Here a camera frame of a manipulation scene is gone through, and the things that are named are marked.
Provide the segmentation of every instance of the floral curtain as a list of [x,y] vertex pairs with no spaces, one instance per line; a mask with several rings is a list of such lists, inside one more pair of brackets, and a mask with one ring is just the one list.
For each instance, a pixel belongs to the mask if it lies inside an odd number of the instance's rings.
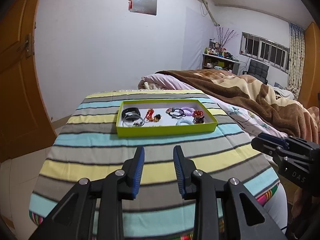
[[304,30],[289,23],[290,29],[290,53],[289,53],[289,84],[288,89],[294,94],[297,100],[302,81],[304,65]]

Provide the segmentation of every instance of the window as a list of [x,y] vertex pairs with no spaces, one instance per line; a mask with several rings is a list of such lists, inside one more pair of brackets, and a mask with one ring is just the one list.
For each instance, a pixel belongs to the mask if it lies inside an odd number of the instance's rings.
[[262,37],[242,33],[240,54],[289,71],[289,49]]

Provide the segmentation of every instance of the purple coil hair tie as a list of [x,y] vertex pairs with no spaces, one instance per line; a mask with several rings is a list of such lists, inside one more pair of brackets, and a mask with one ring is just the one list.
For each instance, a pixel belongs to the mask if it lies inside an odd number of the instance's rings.
[[183,110],[183,112],[184,112],[184,114],[185,114],[186,116],[192,116],[192,113],[194,112],[194,109],[193,109],[193,108],[187,107],[187,106],[182,107],[181,109]]

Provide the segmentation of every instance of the black tufted chair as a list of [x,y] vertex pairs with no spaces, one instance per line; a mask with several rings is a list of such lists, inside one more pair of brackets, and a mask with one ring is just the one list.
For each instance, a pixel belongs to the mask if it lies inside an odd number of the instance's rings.
[[242,74],[247,74],[255,77],[264,84],[268,84],[267,75],[268,75],[269,66],[263,64],[262,62],[256,60],[250,60],[249,70],[243,71]]

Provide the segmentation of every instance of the tile floor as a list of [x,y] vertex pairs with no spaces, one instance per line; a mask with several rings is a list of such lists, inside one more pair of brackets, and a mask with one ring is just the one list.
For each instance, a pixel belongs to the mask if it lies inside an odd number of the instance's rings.
[[[55,131],[60,133],[62,127]],[[49,148],[18,158],[0,166],[0,213],[13,222],[10,228],[18,240],[27,240],[36,229],[29,218],[29,201]]]

